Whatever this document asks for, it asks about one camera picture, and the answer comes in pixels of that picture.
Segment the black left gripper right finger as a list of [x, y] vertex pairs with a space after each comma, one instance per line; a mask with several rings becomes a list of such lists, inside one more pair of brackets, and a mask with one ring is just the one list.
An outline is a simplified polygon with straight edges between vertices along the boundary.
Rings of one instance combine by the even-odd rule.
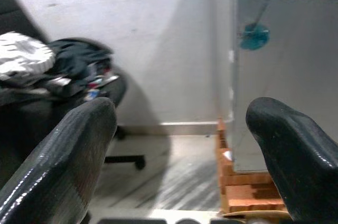
[[274, 98], [254, 99], [246, 124], [292, 220], [337, 223], [337, 143], [311, 117]]

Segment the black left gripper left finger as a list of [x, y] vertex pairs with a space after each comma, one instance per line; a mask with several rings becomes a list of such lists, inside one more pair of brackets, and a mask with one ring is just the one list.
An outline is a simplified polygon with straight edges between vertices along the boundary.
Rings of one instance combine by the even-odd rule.
[[1, 189], [1, 223], [80, 223], [116, 128], [109, 98], [70, 110]]

